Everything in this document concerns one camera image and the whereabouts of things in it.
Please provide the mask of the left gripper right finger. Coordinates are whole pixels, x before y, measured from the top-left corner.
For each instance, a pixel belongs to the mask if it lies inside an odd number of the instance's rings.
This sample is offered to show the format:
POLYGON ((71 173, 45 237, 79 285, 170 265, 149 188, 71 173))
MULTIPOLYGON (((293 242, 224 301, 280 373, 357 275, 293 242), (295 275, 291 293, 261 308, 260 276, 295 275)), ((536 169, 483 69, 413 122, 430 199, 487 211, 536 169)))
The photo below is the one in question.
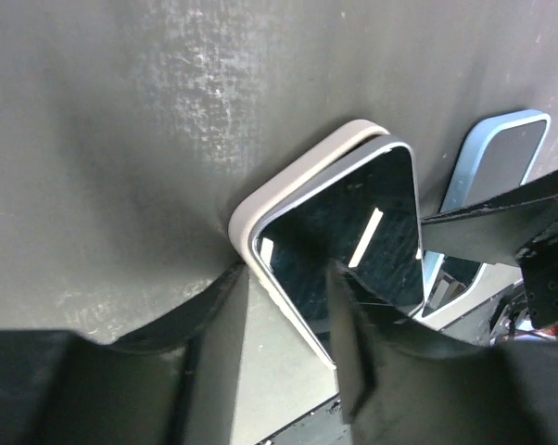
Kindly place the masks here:
POLYGON ((558 341, 476 346, 413 320, 339 263, 326 283, 354 443, 558 444, 558 341))

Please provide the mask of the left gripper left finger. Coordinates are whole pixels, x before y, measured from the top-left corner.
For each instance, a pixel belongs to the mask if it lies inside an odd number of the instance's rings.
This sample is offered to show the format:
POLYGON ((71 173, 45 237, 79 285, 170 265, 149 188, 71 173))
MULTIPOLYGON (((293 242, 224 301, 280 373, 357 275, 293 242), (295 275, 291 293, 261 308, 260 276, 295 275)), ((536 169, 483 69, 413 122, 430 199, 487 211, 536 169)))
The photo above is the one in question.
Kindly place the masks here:
POLYGON ((0 330, 0 444, 227 444, 247 267, 111 344, 0 330))

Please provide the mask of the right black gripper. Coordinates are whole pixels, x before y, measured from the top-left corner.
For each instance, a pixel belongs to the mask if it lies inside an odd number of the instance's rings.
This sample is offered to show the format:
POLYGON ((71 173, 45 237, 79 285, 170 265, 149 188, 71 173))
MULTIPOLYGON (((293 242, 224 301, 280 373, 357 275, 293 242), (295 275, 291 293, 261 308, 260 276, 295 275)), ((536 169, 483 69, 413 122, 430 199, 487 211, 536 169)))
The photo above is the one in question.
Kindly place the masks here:
POLYGON ((487 201, 422 219, 426 250, 519 265, 532 325, 558 324, 558 170, 487 201))

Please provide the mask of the silver edged black phone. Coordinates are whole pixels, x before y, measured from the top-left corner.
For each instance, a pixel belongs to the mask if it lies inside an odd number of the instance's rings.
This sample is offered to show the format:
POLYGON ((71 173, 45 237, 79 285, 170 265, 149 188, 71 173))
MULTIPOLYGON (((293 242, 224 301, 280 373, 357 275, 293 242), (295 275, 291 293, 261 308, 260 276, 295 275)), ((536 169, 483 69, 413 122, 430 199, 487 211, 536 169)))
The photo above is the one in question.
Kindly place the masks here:
POLYGON ((336 261, 405 313, 424 302, 412 149, 373 137, 282 199, 255 225, 251 251, 297 321, 330 353, 325 271, 336 261))

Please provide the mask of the cream white phone case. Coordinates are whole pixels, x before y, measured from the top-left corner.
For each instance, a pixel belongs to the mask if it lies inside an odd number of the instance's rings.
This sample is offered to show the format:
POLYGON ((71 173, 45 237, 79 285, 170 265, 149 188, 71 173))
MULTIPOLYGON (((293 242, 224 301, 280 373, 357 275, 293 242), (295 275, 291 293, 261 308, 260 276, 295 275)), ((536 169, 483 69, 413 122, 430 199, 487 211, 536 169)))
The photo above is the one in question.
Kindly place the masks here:
POLYGON ((273 207, 298 191, 311 178, 345 156, 354 147, 374 137, 387 134, 389 130, 372 121, 359 119, 347 122, 246 197, 236 207, 228 224, 228 235, 232 246, 268 292, 280 312, 330 370, 333 370, 335 365, 321 342, 304 322, 290 298, 271 277, 271 273, 266 271, 263 263, 255 258, 253 247, 255 226, 273 207))

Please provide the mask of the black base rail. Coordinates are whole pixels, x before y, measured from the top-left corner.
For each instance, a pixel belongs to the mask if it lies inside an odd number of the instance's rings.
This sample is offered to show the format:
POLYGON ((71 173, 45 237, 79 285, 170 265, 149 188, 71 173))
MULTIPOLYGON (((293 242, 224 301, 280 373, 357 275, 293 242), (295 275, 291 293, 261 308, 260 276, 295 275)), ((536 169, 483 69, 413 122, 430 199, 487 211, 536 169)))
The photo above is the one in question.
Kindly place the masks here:
POLYGON ((349 426, 338 395, 260 441, 260 445, 350 445, 349 426))

